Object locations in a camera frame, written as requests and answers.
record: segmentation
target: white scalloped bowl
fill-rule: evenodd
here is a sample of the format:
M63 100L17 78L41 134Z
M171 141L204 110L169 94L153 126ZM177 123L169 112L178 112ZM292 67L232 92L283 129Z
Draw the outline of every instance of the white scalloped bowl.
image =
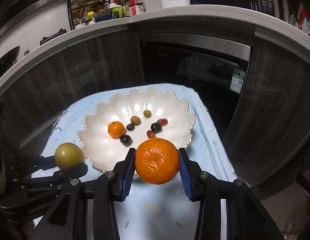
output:
M143 111L148 109L152 116L145 118ZM126 127L130 118L136 115L141 124L133 131L127 131L132 138L129 147L124 146L119 139L113 139L108 134L108 125L120 121ZM148 139L146 132L150 125L158 119L167 119L157 137L171 141L176 148L187 147L192 139L191 129L195 123L195 115L188 113L188 101L177 100L173 91L159 92L156 87L146 91L133 88L127 95L115 93L109 103L99 103L94 115L85 116L85 129L77 133L82 142L85 158L99 171L111 171L115 164L125 159L130 147L137 147Z

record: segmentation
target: frying pan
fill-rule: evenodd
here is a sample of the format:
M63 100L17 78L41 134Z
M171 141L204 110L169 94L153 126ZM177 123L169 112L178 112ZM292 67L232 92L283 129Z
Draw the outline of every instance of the frying pan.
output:
M19 49L20 46L17 46L0 58L0 76L7 70L7 68L13 65L13 61L19 54Z

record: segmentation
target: yellow bottle cap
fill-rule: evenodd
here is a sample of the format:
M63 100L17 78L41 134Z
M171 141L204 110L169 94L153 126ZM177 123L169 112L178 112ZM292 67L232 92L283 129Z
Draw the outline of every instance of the yellow bottle cap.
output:
M87 13L88 19L93 18L93 16L94 16L94 12L88 12L88 13Z

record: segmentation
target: light blue tablecloth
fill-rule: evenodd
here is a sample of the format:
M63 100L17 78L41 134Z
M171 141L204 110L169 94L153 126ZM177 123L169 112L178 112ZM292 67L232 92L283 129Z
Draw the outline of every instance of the light blue tablecloth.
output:
M216 132L214 123L200 100L190 88L174 84L156 84L138 87L147 90L156 86L161 92L173 90L177 99L186 98L189 112L196 115L192 130L193 140L187 148L191 160L199 163L202 170L218 179L233 181L234 170L227 158L224 147ZM131 88L118 89L85 97L72 104L56 122L42 156L51 156L64 142L73 142L81 147L77 132L84 129L84 117L94 114L99 102L108 102L114 93L127 94ZM81 181L96 179L101 175L89 161L87 175ZM33 177L52 175L58 168L38 171ZM226 209L222 205L222 238L226 239ZM135 239L193 239L196 229L199 203L192 203L184 194L181 178L177 175L163 185L152 185L135 179L130 194L123 203L115 203L118 229L121 240Z

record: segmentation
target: oven door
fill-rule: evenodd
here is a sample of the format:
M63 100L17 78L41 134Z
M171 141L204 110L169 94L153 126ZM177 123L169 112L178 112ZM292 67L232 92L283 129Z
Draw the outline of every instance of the oven door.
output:
M146 84L173 83L193 88L223 139L244 86L248 62L206 49L156 41L142 42L141 53Z

